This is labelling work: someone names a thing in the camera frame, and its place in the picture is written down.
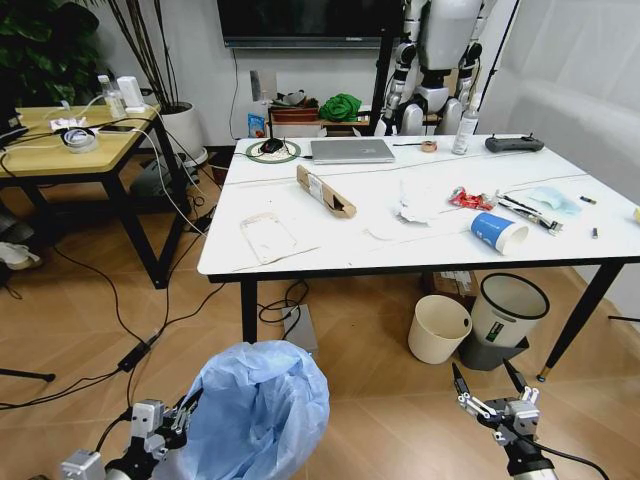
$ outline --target plastic bottle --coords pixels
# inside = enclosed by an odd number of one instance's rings
[[[253,102],[249,111],[249,137],[266,138],[269,123],[269,100],[267,92],[261,92],[261,99]]]
[[[109,77],[106,75],[98,75],[98,81],[102,86],[102,95],[104,96],[104,101],[109,106],[111,118],[114,120],[120,120],[121,118],[126,117],[127,112],[122,104],[122,95],[111,86]]]
[[[464,114],[462,114],[462,119],[460,119],[458,133],[456,134],[456,139],[453,142],[451,153],[455,153],[456,155],[464,155],[467,151],[467,148],[469,148],[469,139],[476,131],[476,127],[478,126],[478,119],[480,118],[478,109],[480,108],[481,102],[482,94],[474,93],[469,108],[465,110]]]

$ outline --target wall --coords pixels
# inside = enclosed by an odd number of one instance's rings
[[[640,204],[638,18],[636,0],[522,2],[478,131],[533,131]],[[594,268],[578,272],[589,280]],[[608,298],[640,317],[639,284],[640,266],[627,266]]]
[[[493,62],[511,13],[509,5],[514,1],[498,0],[482,36],[487,44],[482,59],[485,72]],[[151,2],[141,3],[150,8]],[[222,42],[216,0],[162,4],[181,98],[197,105],[207,145],[234,144],[228,123],[235,90],[235,65],[231,50]],[[111,11],[103,6],[94,8],[94,12],[100,19],[99,47],[109,67],[118,76],[133,74],[144,79]],[[377,50],[237,50],[236,55],[239,88],[232,121],[236,137],[247,133],[246,114],[251,104],[249,70],[275,70],[280,92],[303,89],[321,103],[340,92],[351,93],[364,104],[370,104],[373,98]]]

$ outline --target computer mouse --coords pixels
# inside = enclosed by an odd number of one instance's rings
[[[284,142],[279,138],[270,138],[260,146],[262,153],[274,153],[284,147]]]

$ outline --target television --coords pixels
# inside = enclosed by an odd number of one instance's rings
[[[402,31],[401,0],[218,0],[229,48],[377,49]]]

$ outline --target green cloth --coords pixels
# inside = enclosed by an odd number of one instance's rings
[[[341,93],[327,100],[320,111],[320,118],[330,122],[355,122],[362,102],[348,93]]]

